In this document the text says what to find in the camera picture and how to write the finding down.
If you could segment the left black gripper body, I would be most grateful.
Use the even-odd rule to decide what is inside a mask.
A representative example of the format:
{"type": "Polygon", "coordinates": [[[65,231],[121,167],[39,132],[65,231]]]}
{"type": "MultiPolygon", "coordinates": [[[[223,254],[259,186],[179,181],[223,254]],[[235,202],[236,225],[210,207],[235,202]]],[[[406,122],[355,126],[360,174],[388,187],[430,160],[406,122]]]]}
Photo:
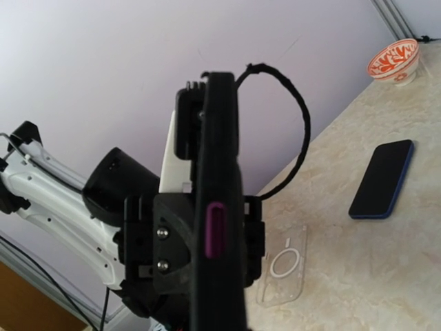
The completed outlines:
{"type": "MultiPolygon", "coordinates": [[[[186,294],[159,294],[153,284],[153,225],[154,199],[147,195],[130,195],[123,205],[122,263],[125,278],[122,282],[124,297],[165,297],[186,294]]],[[[196,203],[194,199],[194,223],[196,203]]],[[[265,225],[262,220],[262,201],[259,197],[243,198],[244,213],[240,224],[240,262],[243,270],[243,285],[248,288],[262,274],[262,259],[265,253],[265,225]]],[[[191,249],[191,271],[193,273],[196,253],[196,233],[193,229],[191,249]]],[[[191,290],[192,273],[189,283],[191,290]]]]}

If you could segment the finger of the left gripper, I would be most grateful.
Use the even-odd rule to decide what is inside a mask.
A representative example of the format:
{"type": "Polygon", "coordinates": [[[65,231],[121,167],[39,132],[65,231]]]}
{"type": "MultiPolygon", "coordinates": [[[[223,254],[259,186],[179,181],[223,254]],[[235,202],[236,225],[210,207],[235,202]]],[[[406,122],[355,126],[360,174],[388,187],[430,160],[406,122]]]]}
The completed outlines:
{"type": "Polygon", "coordinates": [[[194,229],[191,194],[162,193],[154,199],[153,284],[159,294],[188,294],[194,229]]]}

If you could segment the purple smartphone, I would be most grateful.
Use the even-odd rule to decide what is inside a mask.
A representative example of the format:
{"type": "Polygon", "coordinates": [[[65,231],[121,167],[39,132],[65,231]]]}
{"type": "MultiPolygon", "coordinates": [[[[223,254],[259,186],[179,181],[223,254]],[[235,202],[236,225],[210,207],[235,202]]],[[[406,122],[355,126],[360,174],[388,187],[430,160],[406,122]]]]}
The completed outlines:
{"type": "Polygon", "coordinates": [[[205,256],[218,259],[227,247],[227,208],[221,202],[211,202],[205,214],[205,256]]]}

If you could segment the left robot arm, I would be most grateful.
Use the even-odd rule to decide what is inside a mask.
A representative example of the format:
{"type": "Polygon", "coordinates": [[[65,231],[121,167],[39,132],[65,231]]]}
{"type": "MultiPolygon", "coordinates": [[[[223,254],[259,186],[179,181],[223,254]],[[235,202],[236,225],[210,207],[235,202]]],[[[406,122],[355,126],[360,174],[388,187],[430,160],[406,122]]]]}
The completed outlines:
{"type": "Polygon", "coordinates": [[[121,149],[89,179],[44,149],[26,121],[1,160],[1,211],[79,255],[135,315],[177,325],[191,316],[245,320],[244,290],[265,249],[258,198],[242,192],[238,126],[175,124],[168,153],[189,168],[156,176],[121,149]]]}

